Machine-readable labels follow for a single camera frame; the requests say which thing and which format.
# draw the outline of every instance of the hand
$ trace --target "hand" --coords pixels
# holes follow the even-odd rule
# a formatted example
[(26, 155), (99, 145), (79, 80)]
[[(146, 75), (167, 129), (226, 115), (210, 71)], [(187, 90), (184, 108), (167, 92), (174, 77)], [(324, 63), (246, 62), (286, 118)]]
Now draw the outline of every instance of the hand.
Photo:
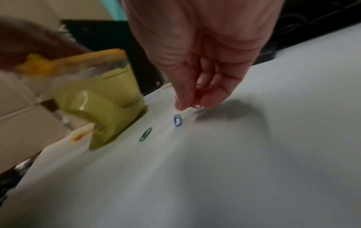
[(90, 51), (56, 32), (20, 19), (0, 17), (0, 31), (0, 69), (8, 71), (24, 63), (31, 53), (59, 59)]
[(175, 107), (223, 102), (271, 36), (284, 0), (122, 0), (132, 32), (172, 83)]

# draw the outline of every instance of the white table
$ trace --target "white table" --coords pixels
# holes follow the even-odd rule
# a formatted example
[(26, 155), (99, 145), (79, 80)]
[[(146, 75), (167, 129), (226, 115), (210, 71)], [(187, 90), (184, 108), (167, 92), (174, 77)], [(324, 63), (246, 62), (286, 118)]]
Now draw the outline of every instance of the white table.
[(0, 226), (360, 227), (360, 88), (361, 25), (253, 66), (226, 102), (183, 112), (179, 128), (165, 87), (110, 145), (47, 148)]

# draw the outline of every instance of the yellow plastic bag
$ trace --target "yellow plastic bag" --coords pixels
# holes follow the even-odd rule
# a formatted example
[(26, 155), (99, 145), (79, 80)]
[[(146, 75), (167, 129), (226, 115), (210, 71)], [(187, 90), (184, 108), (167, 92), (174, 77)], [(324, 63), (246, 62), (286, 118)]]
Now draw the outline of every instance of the yellow plastic bag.
[[(36, 75), (36, 81), (46, 79), (49, 83), (52, 77), (57, 78), (57, 86), (52, 87), (51, 94), (58, 106), (69, 114), (96, 124), (90, 149), (110, 142), (146, 110), (130, 64), (120, 67), (124, 65), (120, 60), (126, 59), (125, 52), (110, 50), (108, 54), (106, 51), (99, 53), (47, 62), (40, 58), (40, 63), (32, 59), (31, 63), (19, 67), (22, 73), (29, 69), (28, 75)], [(94, 72), (105, 73), (98, 76)]]

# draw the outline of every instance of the blue paper clip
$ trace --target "blue paper clip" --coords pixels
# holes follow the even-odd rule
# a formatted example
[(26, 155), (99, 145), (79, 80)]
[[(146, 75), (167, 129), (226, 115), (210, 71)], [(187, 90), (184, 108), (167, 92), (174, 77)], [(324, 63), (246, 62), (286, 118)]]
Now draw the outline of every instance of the blue paper clip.
[(179, 127), (179, 126), (182, 125), (182, 117), (181, 117), (181, 115), (175, 115), (174, 116), (174, 125), (176, 127)]

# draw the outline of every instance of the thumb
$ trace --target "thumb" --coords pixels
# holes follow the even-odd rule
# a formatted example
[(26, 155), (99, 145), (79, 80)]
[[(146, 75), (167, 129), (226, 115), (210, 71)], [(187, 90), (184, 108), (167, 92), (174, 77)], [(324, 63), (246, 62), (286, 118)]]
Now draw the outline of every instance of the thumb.
[(188, 64), (184, 63), (175, 69), (163, 69), (162, 71), (176, 91), (175, 108), (178, 111), (189, 108), (196, 97), (196, 77), (192, 74)]

